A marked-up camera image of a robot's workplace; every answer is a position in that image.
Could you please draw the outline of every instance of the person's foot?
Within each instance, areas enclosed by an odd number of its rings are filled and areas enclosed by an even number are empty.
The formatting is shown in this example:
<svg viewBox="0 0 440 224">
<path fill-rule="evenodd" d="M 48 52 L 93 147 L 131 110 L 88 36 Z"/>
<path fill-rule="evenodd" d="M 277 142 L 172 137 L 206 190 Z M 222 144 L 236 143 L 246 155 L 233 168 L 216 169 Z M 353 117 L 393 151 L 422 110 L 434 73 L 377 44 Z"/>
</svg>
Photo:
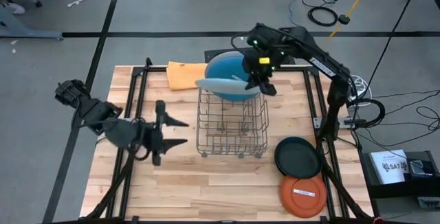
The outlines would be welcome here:
<svg viewBox="0 0 440 224">
<path fill-rule="evenodd" d="M 24 14 L 25 13 L 25 8 L 23 8 L 19 4 L 4 2 L 4 3 L 1 3 L 1 5 L 5 9 L 11 11 L 11 13 L 13 13 L 13 14 Z"/>
</svg>

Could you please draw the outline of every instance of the dish rack wire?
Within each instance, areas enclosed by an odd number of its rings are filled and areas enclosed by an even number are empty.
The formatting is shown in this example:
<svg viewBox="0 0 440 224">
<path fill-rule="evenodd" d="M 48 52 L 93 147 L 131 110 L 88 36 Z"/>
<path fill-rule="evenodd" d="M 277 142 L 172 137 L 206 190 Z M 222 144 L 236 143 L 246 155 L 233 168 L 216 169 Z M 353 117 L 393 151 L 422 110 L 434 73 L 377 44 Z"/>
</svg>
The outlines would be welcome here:
<svg viewBox="0 0 440 224">
<path fill-rule="evenodd" d="M 253 155 L 267 150 L 269 113 L 267 100 L 259 93 L 244 101 L 229 101 L 199 90 L 197 105 L 197 150 L 208 155 Z"/>
</svg>

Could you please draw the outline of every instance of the yellow towel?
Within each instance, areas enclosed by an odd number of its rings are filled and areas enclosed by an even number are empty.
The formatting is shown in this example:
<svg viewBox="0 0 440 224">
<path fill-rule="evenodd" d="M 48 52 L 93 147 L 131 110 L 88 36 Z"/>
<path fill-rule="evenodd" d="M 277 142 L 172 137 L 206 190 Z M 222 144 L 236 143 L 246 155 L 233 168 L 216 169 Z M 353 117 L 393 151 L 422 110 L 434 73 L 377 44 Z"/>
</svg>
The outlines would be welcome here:
<svg viewBox="0 0 440 224">
<path fill-rule="evenodd" d="M 205 78 L 206 63 L 169 62 L 166 75 L 171 90 L 197 88 L 195 81 Z"/>
</svg>

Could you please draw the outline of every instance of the concrete floor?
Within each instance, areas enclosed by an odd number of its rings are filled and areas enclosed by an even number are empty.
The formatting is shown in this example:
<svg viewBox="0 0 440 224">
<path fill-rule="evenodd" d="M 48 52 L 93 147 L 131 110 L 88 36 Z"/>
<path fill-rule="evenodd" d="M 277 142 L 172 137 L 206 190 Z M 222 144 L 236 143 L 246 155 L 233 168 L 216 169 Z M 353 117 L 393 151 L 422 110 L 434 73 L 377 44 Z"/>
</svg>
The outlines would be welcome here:
<svg viewBox="0 0 440 224">
<path fill-rule="evenodd" d="M 63 32 L 100 32 L 110 0 L 86 0 L 67 8 L 74 0 L 41 0 L 43 7 L 24 5 L 27 14 L 20 19 L 40 29 Z M 256 22 L 272 27 L 289 26 L 290 0 L 118 0 L 110 32 L 200 32 L 249 30 Z M 345 13 L 354 0 L 340 0 L 332 8 Z M 362 0 L 342 31 L 389 32 L 406 0 Z M 292 5 L 295 22 L 311 31 L 331 31 L 308 21 L 299 1 Z M 440 31 L 440 10 L 433 0 L 412 0 L 398 31 Z M 387 38 L 334 38 L 325 49 L 351 69 L 369 79 Z M 43 219 L 69 135 L 73 110 L 55 101 L 57 82 L 85 80 L 98 42 L 97 38 L 53 40 L 0 39 L 2 67 L 0 115 L 0 223 L 39 223 Z M 324 38 L 316 38 L 318 44 Z M 375 96 L 438 89 L 440 38 L 393 38 L 372 84 Z M 108 38 L 93 84 L 92 96 L 105 99 L 115 65 L 141 65 L 148 56 L 156 65 L 169 60 L 202 62 L 207 49 L 229 48 L 228 38 Z M 381 99 L 388 110 L 422 99 L 421 95 Z M 440 111 L 439 97 L 420 105 Z M 415 108 L 392 114 L 384 122 L 424 122 Z M 364 107 L 362 117 L 374 112 Z M 426 130 L 419 126 L 378 126 L 371 129 L 383 144 L 399 142 Z M 408 151 L 431 150 L 440 163 L 440 133 L 396 146 Z M 96 137 L 83 130 L 69 167 L 55 221 L 78 218 L 85 191 Z M 362 140 L 364 152 L 382 150 Z M 407 214 L 396 221 L 435 223 L 436 212 L 399 209 L 392 203 L 379 203 L 384 217 Z"/>
</svg>

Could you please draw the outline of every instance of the black cable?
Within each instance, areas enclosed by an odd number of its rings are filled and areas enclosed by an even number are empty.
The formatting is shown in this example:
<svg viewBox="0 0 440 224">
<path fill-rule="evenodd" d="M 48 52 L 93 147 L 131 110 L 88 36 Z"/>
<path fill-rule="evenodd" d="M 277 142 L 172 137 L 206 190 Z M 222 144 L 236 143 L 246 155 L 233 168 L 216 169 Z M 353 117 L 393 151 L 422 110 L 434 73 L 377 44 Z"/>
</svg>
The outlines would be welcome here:
<svg viewBox="0 0 440 224">
<path fill-rule="evenodd" d="M 402 216 L 407 216 L 407 215 L 410 215 L 410 214 L 412 214 L 412 212 L 405 213 L 405 214 L 400 214 L 398 216 L 392 216 L 392 217 L 384 218 L 384 220 L 386 221 L 386 220 L 396 219 L 396 218 L 399 218 L 399 217 L 402 217 Z"/>
<path fill-rule="evenodd" d="M 341 141 L 343 141 L 343 142 L 345 142 L 345 143 L 348 143 L 348 144 L 350 144 L 350 145 L 355 146 L 355 148 L 358 148 L 358 145 L 357 145 L 356 141 L 355 141 L 355 144 L 354 144 L 353 142 L 350 142 L 350 141 L 347 141 L 347 140 L 345 140 L 345 139 L 342 139 L 341 137 L 338 137 L 338 139 L 341 140 Z"/>
<path fill-rule="evenodd" d="M 359 140 L 358 134 L 357 134 L 356 132 L 354 132 L 353 130 L 350 130 L 350 134 L 351 134 L 352 137 L 355 137 L 355 136 L 356 136 L 356 138 L 355 138 L 355 142 L 356 142 L 357 148 L 358 148 L 359 150 L 362 150 L 362 145 L 361 145 L 361 143 L 360 143 L 360 140 Z"/>
<path fill-rule="evenodd" d="M 437 92 L 440 91 L 440 89 L 436 89 L 436 90 L 430 90 L 430 91 L 424 91 L 424 92 L 420 92 L 420 91 L 414 91 L 414 92 L 409 92 L 409 93 L 395 93 L 395 94 L 390 94 L 387 96 L 375 96 L 374 98 L 388 98 L 388 97 L 394 97 L 394 96 L 405 96 L 405 95 L 409 95 L 409 94 L 425 94 L 425 93 L 433 93 L 433 92 Z"/>
<path fill-rule="evenodd" d="M 406 1 L 405 6 L 404 6 L 404 9 L 401 11 L 400 16 L 399 16 L 399 18 L 398 18 L 398 20 L 397 20 L 396 24 L 394 25 L 393 30 L 392 30 L 391 32 L 395 32 L 395 30 L 397 29 L 397 26 L 399 25 L 399 23 L 400 23 L 402 17 L 404 16 L 404 13 L 405 13 L 405 11 L 406 11 L 406 8 L 407 8 L 408 5 L 410 4 L 410 2 L 411 2 L 411 0 L 407 0 L 407 1 Z M 367 89 L 371 86 L 371 81 L 373 81 L 373 77 L 374 77 L 374 75 L 376 74 L 377 68 L 379 67 L 379 65 L 380 65 L 380 63 L 381 63 L 381 61 L 382 61 L 382 59 L 384 58 L 385 52 L 386 52 L 386 50 L 388 49 L 388 46 L 390 45 L 390 41 L 391 41 L 391 37 L 388 37 L 388 40 L 387 40 L 387 42 L 386 42 L 386 44 L 385 44 L 384 51 L 383 51 L 382 54 L 380 55 L 379 60 L 378 60 L 376 66 L 375 66 L 375 68 L 374 68 L 374 70 L 373 70 L 373 73 L 371 74 L 370 80 L 368 81 L 368 84 L 367 84 L 367 86 L 366 86 Z"/>
<path fill-rule="evenodd" d="M 420 109 L 427 109 L 427 110 L 431 111 L 432 113 L 434 113 L 435 117 L 429 117 L 429 116 L 427 116 L 427 115 L 425 115 L 425 114 L 420 113 Z M 434 121 L 433 121 L 431 124 L 429 124 L 429 125 L 422 124 L 422 125 L 428 127 L 429 132 L 427 132 L 427 133 L 425 133 L 425 134 L 423 134 L 423 135 L 419 135 L 419 136 L 417 136 L 417 137 L 411 138 L 411 139 L 407 139 L 407 140 L 402 141 L 402 142 L 397 142 L 397 143 L 389 144 L 389 145 L 385 145 L 385 144 L 381 144 L 381 145 L 382 145 L 382 146 L 386 146 L 386 147 L 391 147 L 391 146 L 396 146 L 396 145 L 400 145 L 400 144 L 405 144 L 405 143 L 408 143 L 408 142 L 412 142 L 412 141 L 414 141 L 414 140 L 416 140 L 416 139 L 419 139 L 419 138 L 425 137 L 425 136 L 427 136 L 427 135 L 430 135 L 430 134 L 432 134 L 432 133 L 434 133 L 435 131 L 438 131 L 438 130 L 440 129 L 440 115 L 439 115 L 436 111 L 432 110 L 432 109 L 429 108 L 429 107 L 417 107 L 417 108 L 416 108 L 416 112 L 417 112 L 419 115 L 421 115 L 422 117 L 426 117 L 426 118 L 428 118 L 428 119 L 434 120 Z M 370 134 L 371 139 L 373 139 L 373 140 L 375 141 L 375 139 L 373 138 L 371 132 L 370 132 L 367 128 L 366 128 L 366 130 L 367 130 L 367 132 Z"/>
<path fill-rule="evenodd" d="M 107 139 L 107 137 L 101 137 L 100 139 L 98 139 L 98 141 L 96 141 L 96 145 L 98 145 L 98 143 L 100 143 L 102 140 Z"/>
<path fill-rule="evenodd" d="M 133 120 L 131 120 L 132 125 L 138 125 L 140 123 L 145 123 L 145 119 L 143 117 L 137 117 L 134 118 Z M 140 143 L 135 140 L 131 141 L 130 145 L 126 148 L 126 150 L 129 152 L 130 155 L 133 156 L 133 158 L 137 161 L 144 161 L 145 159 L 147 159 L 150 155 L 150 150 L 146 149 L 145 155 L 138 157 L 137 153 L 139 152 L 142 141 L 140 141 Z"/>
<path fill-rule="evenodd" d="M 324 22 L 321 22 L 321 21 L 317 20 L 314 17 L 314 12 L 316 10 L 322 10 L 322 11 L 326 11 L 326 12 L 330 13 L 331 15 L 333 15 L 333 21 L 332 22 L 328 22 L 328 23 L 324 23 Z M 308 11 L 308 13 L 307 13 L 307 17 L 309 17 L 309 19 L 312 22 L 314 22 L 314 23 L 316 23 L 316 24 L 318 24 L 320 26 L 324 26 L 324 27 L 331 27 L 332 25 L 335 25 L 336 22 L 338 22 L 338 14 L 336 14 L 335 11 L 333 11 L 332 9 L 326 8 L 326 7 L 314 7 L 314 8 L 311 8 Z"/>
<path fill-rule="evenodd" d="M 296 1 L 296 0 L 291 0 L 291 1 L 289 2 L 289 6 L 287 7 L 287 8 L 289 9 L 289 13 L 290 13 L 289 19 L 290 19 L 290 22 L 291 22 L 292 24 L 294 24 L 294 25 L 296 25 L 296 26 L 300 26 L 300 25 L 297 24 L 297 23 L 294 21 L 294 19 L 293 19 L 293 17 L 294 17 L 294 11 L 292 11 L 292 3 L 295 2 L 295 1 Z"/>
<path fill-rule="evenodd" d="M 353 78 L 352 78 L 351 76 L 350 76 L 350 79 L 351 79 L 351 86 L 353 87 L 352 90 L 354 91 L 354 94 L 355 94 L 355 97 L 356 97 L 355 100 L 359 100 L 359 99 L 361 99 L 361 98 L 360 98 L 359 95 L 358 95 L 358 89 L 357 89 L 357 87 L 356 87 L 355 81 L 353 80 Z M 359 109 L 359 102 L 356 102 L 356 103 L 355 103 L 355 112 L 354 112 L 354 114 L 353 114 L 353 121 L 355 121 L 356 114 L 358 114 L 358 109 Z M 356 142 L 356 144 L 357 144 L 357 147 L 361 150 L 360 143 L 359 143 L 359 142 Z"/>
<path fill-rule="evenodd" d="M 242 53 L 244 56 L 247 56 L 247 54 L 240 48 L 238 48 L 237 46 L 235 46 L 234 44 L 234 39 L 238 36 L 247 36 L 249 34 L 249 32 L 241 32 L 238 34 L 235 34 L 232 38 L 231 38 L 231 46 L 238 52 Z"/>
<path fill-rule="evenodd" d="M 291 6 L 291 4 L 292 4 L 293 1 L 295 1 L 295 0 L 292 0 L 292 1 L 290 2 L 290 4 L 289 4 L 289 11 L 290 11 L 291 13 L 292 13 L 292 11 L 290 10 L 290 6 Z M 335 24 L 338 22 L 338 15 L 336 14 L 336 12 L 334 12 L 334 11 L 333 11 L 332 9 L 330 9 L 330 8 L 323 7 L 323 6 L 326 5 L 326 4 L 334 4 L 335 1 L 326 1 L 326 0 L 322 0 L 324 3 L 321 4 L 321 5 L 309 5 L 308 3 L 305 3 L 304 0 L 301 0 L 301 1 L 302 1 L 302 4 L 303 4 L 303 5 L 305 5 L 305 6 L 311 8 L 311 9 L 308 11 L 308 13 L 307 13 L 307 17 L 308 17 L 308 18 L 310 19 L 310 21 L 312 21 L 313 23 L 315 23 L 315 24 L 317 24 L 317 25 L 324 26 L 324 27 L 331 27 L 332 25 L 335 25 Z M 315 12 L 316 10 L 322 10 L 322 11 L 325 11 L 325 12 L 330 13 L 330 14 L 332 15 L 332 17 L 333 17 L 332 22 L 325 23 L 325 22 L 322 22 L 322 21 L 317 20 L 317 19 L 314 17 L 314 12 Z"/>
<path fill-rule="evenodd" d="M 371 103 L 376 105 L 377 107 L 379 107 L 379 114 L 377 115 L 377 117 L 375 117 L 373 120 L 371 121 L 365 121 L 365 120 L 355 120 L 355 128 L 354 130 L 358 129 L 358 128 L 372 128 L 374 126 L 377 126 L 384 118 L 385 118 L 385 106 L 379 101 L 379 100 L 372 100 L 369 98 L 360 98 L 360 99 L 354 99 L 353 101 L 351 101 L 348 106 L 352 106 L 352 105 L 356 105 L 355 106 L 355 113 L 353 115 L 353 117 L 356 116 L 356 111 L 357 111 L 357 106 L 359 103 Z"/>
<path fill-rule="evenodd" d="M 431 98 L 431 97 L 437 96 L 437 95 L 439 95 L 439 93 L 440 93 L 440 91 L 438 91 L 438 92 L 436 92 L 435 94 L 432 94 L 432 95 L 430 95 L 430 96 L 428 96 L 428 97 L 425 97 L 425 98 L 423 98 L 423 99 L 421 99 L 421 100 L 414 101 L 414 102 L 412 102 L 412 103 L 410 103 L 410 104 L 405 104 L 404 106 L 402 106 L 402 107 L 400 107 L 400 108 L 398 108 L 398 109 L 395 109 L 394 111 L 390 111 L 390 112 L 387 113 L 386 115 L 390 115 L 391 113 L 394 113 L 394 112 L 396 112 L 396 111 L 400 111 L 400 110 L 402 110 L 402 109 L 405 108 L 405 107 L 409 107 L 410 105 L 413 105 L 413 104 L 416 104 L 416 103 L 420 103 L 420 102 L 422 102 L 422 101 L 424 101 L 424 100 L 427 100 L 428 98 Z"/>
</svg>

